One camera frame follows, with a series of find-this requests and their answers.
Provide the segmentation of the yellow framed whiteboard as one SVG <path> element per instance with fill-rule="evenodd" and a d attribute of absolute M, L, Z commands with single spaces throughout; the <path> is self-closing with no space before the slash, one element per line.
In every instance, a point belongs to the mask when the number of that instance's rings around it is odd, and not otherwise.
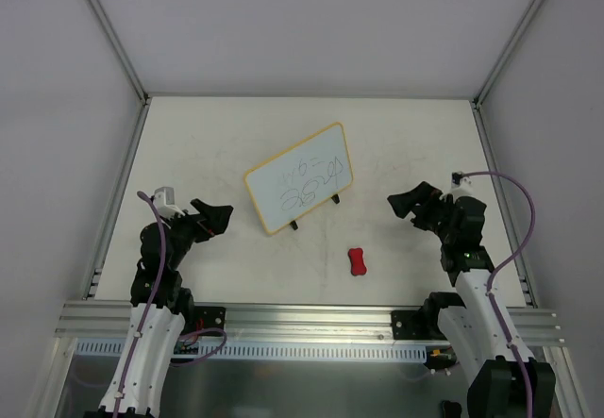
<path fill-rule="evenodd" d="M 248 170 L 243 181 L 273 235 L 352 185 L 344 126 L 333 123 Z"/>

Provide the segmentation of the red whiteboard eraser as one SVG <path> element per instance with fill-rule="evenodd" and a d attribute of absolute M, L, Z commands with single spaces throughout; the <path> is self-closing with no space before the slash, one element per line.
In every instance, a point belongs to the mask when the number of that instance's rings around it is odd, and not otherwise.
<path fill-rule="evenodd" d="M 368 269 L 364 262 L 363 249 L 360 247 L 350 248 L 347 255 L 350 261 L 350 274 L 352 276 L 365 276 Z"/>

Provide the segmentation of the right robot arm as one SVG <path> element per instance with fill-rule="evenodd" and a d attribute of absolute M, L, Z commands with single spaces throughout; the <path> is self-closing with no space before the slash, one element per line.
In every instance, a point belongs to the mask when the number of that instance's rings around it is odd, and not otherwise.
<path fill-rule="evenodd" d="M 388 202 L 397 217 L 438 238 L 441 265 L 454 289 L 431 293 L 413 313 L 392 312 L 394 338 L 449 342 L 469 383 L 469 416 L 548 416 L 553 368 L 535 358 L 497 302 L 495 266 L 481 243 L 487 206 L 472 195 L 467 178 L 455 175 L 449 192 L 422 182 Z"/>

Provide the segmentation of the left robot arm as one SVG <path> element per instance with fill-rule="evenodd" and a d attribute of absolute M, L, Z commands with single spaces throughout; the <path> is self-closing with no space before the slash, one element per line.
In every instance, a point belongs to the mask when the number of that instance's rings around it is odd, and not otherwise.
<path fill-rule="evenodd" d="M 193 294 L 183 287 L 180 263 L 196 243 L 226 232 L 234 208 L 199 199 L 192 211 L 180 209 L 169 187 L 152 195 L 138 192 L 155 220 L 140 233 L 140 257 L 130 288 L 130 312 L 124 347 L 114 375 L 90 417 L 157 417 L 162 388 L 176 345 L 198 336 L 220 336 L 208 352 L 217 355 L 227 344 L 221 326 L 204 326 Z"/>

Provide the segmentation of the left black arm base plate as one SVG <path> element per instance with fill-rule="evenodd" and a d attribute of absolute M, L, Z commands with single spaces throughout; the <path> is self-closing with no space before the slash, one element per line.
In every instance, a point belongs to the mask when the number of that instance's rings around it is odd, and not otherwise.
<path fill-rule="evenodd" d="M 193 333 L 197 330 L 207 330 L 205 336 L 218 337 L 218 328 L 224 329 L 227 321 L 227 309 L 219 306 L 195 305 L 193 311 L 185 317 L 185 326 L 182 335 Z"/>

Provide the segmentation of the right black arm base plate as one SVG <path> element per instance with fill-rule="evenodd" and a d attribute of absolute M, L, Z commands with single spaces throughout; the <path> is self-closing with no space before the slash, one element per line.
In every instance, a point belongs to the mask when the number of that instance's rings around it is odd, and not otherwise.
<path fill-rule="evenodd" d="M 444 341 L 445 335 L 437 325 L 432 311 L 395 309 L 390 314 L 395 341 Z"/>

